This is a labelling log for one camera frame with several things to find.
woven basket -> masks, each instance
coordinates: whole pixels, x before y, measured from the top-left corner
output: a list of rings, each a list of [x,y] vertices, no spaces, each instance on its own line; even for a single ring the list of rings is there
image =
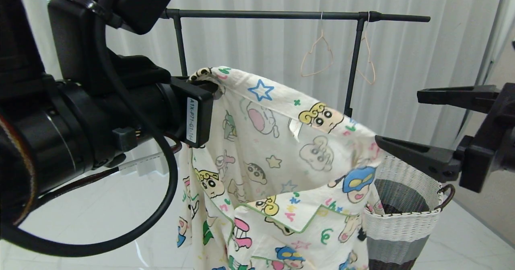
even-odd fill
[[[385,215],[365,211],[370,270],[411,269],[442,209],[454,196],[454,186],[425,175],[388,156],[377,169],[375,186]],[[443,193],[450,190],[445,198]]]

floor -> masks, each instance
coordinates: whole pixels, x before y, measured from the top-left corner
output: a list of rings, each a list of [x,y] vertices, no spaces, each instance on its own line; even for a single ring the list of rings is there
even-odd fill
[[[167,176],[121,174],[86,186],[32,213],[22,228],[66,243],[94,243],[131,230],[159,204]],[[39,255],[0,242],[1,270],[192,270],[196,255],[175,247],[182,188],[164,217],[135,242],[86,258]],[[458,204],[443,211],[414,270],[515,270],[515,249]]]

brown basket handle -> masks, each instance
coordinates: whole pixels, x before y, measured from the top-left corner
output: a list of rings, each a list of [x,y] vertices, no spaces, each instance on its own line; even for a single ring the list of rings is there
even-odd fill
[[[445,206],[447,206],[447,204],[449,204],[449,202],[454,197],[454,194],[456,193],[456,188],[454,188],[452,184],[446,184],[444,187],[439,189],[437,193],[445,193],[447,190],[449,190],[449,196],[447,196],[447,198],[442,202],[442,204],[440,206],[437,206],[435,210],[443,210],[443,208],[445,208]]]

clothes rack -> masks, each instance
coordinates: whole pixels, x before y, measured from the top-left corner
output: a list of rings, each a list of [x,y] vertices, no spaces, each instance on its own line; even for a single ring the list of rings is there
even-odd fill
[[[347,95],[345,98],[344,114],[352,117],[351,98],[356,76],[357,58],[365,22],[375,21],[415,21],[427,23],[431,20],[428,16],[403,15],[403,14],[383,14],[376,11],[370,12],[295,12],[295,11],[224,11],[224,10],[179,10],[177,8],[167,8],[161,15],[162,19],[173,19],[175,25],[175,35],[179,48],[179,59],[181,72],[187,76],[186,56],[184,53],[184,41],[182,39],[181,18],[222,18],[222,19],[353,19],[357,21],[356,37],[354,50],[352,53],[351,72],[349,74],[349,84],[347,85]]]

cartoon print shirt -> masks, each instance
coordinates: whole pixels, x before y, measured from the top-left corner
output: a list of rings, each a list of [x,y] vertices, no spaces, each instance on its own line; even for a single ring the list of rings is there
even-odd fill
[[[177,246],[197,270],[364,270],[365,210],[384,152],[375,134],[301,92],[227,67],[190,80],[219,85],[210,139],[183,149]]]

